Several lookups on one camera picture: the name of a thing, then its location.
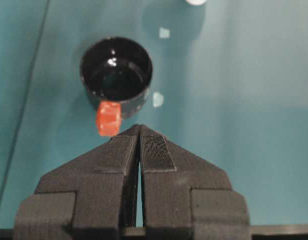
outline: white object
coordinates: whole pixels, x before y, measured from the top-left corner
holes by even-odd
[[[170,37],[170,30],[168,28],[160,27],[159,28],[159,38],[168,39]]]
[[[199,6],[203,5],[205,2],[207,2],[207,0],[186,0],[186,2],[194,6]]]
[[[164,103],[164,95],[162,95],[160,92],[156,91],[153,93],[153,107],[159,108]]]

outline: table surface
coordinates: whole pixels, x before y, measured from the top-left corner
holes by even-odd
[[[252,224],[308,224],[308,0],[4,0],[0,228],[42,174],[108,140],[79,78],[108,36],[139,42],[154,66],[122,131],[146,124],[223,168]]]

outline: black container rim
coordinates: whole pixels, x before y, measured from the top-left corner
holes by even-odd
[[[84,75],[83,75],[83,65],[84,65],[84,62],[85,62],[85,58],[86,58],[86,55],[97,45],[105,42],[105,41],[109,41],[109,40],[115,40],[115,39],[119,39],[119,40],[123,40],[123,41],[127,41],[127,42],[131,42],[131,43],[134,43],[136,44],[137,46],[139,46],[143,51],[144,53],[146,54],[146,56],[148,57],[148,60],[149,60],[149,66],[150,66],[150,75],[149,75],[149,83],[148,83],[148,86],[146,88],[144,88],[140,93],[138,93],[137,95],[133,96],[133,97],[130,97],[128,99],[124,99],[124,100],[110,100],[106,97],[102,97],[102,96],[99,96],[97,94],[94,94],[93,91],[91,91],[91,89],[88,87],[86,81],[85,81],[85,78],[84,78]],[[94,44],[90,45],[84,52],[83,56],[81,57],[81,60],[80,60],[80,66],[79,66],[79,73],[80,73],[80,79],[85,87],[85,89],[87,90],[87,92],[99,99],[100,101],[111,101],[111,102],[114,102],[114,103],[119,103],[119,104],[123,104],[123,103],[127,103],[133,99],[136,99],[138,98],[139,96],[141,96],[145,91],[148,90],[149,86],[150,86],[150,83],[151,83],[151,78],[152,78],[152,75],[153,75],[153,64],[152,64],[152,60],[148,54],[148,52],[146,51],[146,49],[144,47],[142,47],[139,43],[137,43],[136,41],[130,39],[130,38],[126,38],[126,37],[122,37],[122,36],[108,36],[108,37],[105,37],[105,38],[102,38],[100,40],[98,40],[97,42],[95,42]]]

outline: black bowl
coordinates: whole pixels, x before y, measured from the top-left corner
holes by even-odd
[[[81,80],[91,103],[121,104],[122,118],[136,113],[145,103],[152,77],[152,62],[138,43],[108,37],[92,45],[81,60]]]

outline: teal surface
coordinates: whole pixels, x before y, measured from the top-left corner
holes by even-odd
[[[26,99],[46,0],[0,0],[0,196]]]
[[[154,66],[122,131],[147,124],[226,170],[252,224],[308,224],[308,0],[50,0],[0,228],[42,174],[108,140],[79,79],[84,50],[107,36],[139,42]]]

